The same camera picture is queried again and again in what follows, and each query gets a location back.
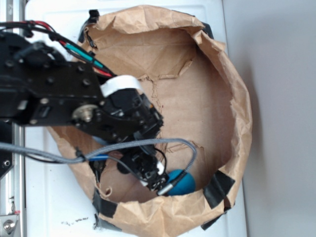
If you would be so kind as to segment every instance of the gray wall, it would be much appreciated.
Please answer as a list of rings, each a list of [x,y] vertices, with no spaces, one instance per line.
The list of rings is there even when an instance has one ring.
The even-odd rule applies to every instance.
[[[223,0],[252,99],[249,237],[316,236],[316,0]]]

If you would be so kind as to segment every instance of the blue ball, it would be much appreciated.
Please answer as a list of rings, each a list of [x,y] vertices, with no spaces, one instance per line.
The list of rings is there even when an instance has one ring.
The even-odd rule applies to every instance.
[[[168,183],[174,180],[183,170],[176,169],[169,173]],[[168,192],[169,196],[184,195],[193,193],[196,190],[196,183],[191,174],[187,173],[176,186]]]

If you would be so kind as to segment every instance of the green wire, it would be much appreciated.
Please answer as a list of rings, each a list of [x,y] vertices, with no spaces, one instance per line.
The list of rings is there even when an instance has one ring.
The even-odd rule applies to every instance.
[[[82,52],[81,50],[77,49],[76,47],[74,47],[73,45],[69,44],[69,43],[66,43],[65,47],[67,49],[70,49],[72,50],[73,52],[79,54],[81,57],[85,58],[86,60],[92,62],[93,60],[93,57],[91,57],[90,55],[87,55],[86,53]],[[103,65],[101,63],[99,63],[98,61],[94,61],[93,62],[96,66],[102,68]]]

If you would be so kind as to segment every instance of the red wire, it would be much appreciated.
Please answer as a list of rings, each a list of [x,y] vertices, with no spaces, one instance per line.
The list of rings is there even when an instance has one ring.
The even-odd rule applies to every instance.
[[[51,31],[51,28],[49,27],[49,25],[47,25],[46,22],[43,21],[35,21],[36,24],[39,24],[41,26],[44,26],[46,29],[48,29],[49,31]]]
[[[111,74],[109,74],[109,73],[106,73],[106,72],[104,72],[104,71],[102,71],[102,70],[100,70],[100,69],[98,69],[98,68],[95,68],[100,74],[102,74],[102,75],[105,75],[105,76],[107,76],[107,77],[112,77],[112,75]]]
[[[62,40],[60,40],[59,42],[60,42],[60,44],[61,44],[62,46],[65,46],[65,45],[66,45],[66,43],[63,42]]]

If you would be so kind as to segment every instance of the black tape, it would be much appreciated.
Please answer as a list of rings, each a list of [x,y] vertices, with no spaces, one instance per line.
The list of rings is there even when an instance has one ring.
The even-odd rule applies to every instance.
[[[227,196],[235,180],[217,171],[211,182],[203,189],[204,196],[211,208],[216,207]]]
[[[97,189],[94,191],[92,204],[99,213],[110,218],[113,218],[118,206],[115,202],[102,199]]]
[[[94,24],[94,23],[97,23],[97,21],[99,20],[99,16],[100,16],[100,13],[98,10],[90,10],[89,11],[89,19],[85,21],[85,23],[83,24],[83,26],[81,27],[80,29],[80,34],[79,34],[79,38],[78,38],[78,41],[80,43],[83,43],[84,42],[84,29],[85,27],[88,25],[88,24]]]
[[[100,219],[97,214],[94,214],[94,217],[95,217],[94,228],[101,227],[101,228],[105,228],[105,229],[112,230],[112,231],[119,231],[119,232],[122,231],[122,229],[116,227],[115,225],[111,224],[110,222]]]
[[[230,209],[230,207],[225,207],[225,208],[224,208],[224,212],[225,212],[224,214],[226,214],[226,212],[227,212],[229,209]],[[216,218],[213,219],[213,220],[210,220],[210,221],[204,223],[203,225],[201,225],[201,228],[202,228],[204,231],[206,231],[206,230],[207,230],[208,228],[210,228],[222,215],[216,217]]]
[[[208,35],[211,39],[214,39],[213,32],[212,32],[212,29],[211,29],[210,25],[207,24],[207,23],[204,23],[204,22],[202,22],[202,23],[203,23],[203,25],[205,26],[205,28],[203,29],[203,31],[204,31],[205,33],[207,33],[207,35]]]

